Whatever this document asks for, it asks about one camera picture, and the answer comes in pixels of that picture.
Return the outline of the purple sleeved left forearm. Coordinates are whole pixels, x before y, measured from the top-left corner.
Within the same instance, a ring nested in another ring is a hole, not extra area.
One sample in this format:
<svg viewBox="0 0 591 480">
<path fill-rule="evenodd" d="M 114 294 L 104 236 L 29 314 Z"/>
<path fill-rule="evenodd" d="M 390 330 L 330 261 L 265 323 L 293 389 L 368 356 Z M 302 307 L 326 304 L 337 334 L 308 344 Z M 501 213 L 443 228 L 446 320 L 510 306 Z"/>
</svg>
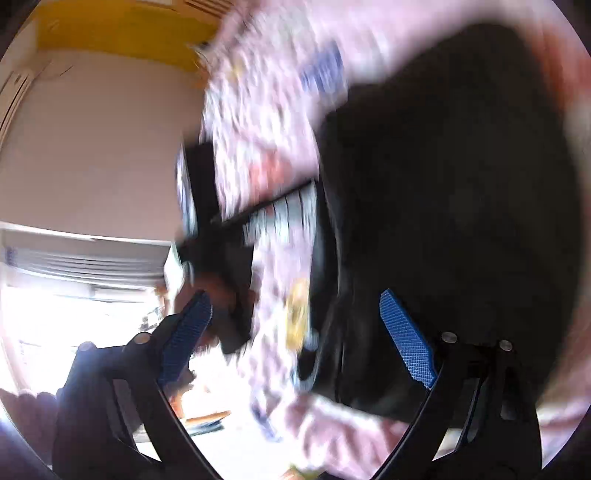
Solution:
<svg viewBox="0 0 591 480">
<path fill-rule="evenodd" d="M 1 401 L 20 434 L 47 465 L 52 465 L 58 403 L 54 395 L 40 392 L 13 394 L 1 390 Z"/>
</svg>

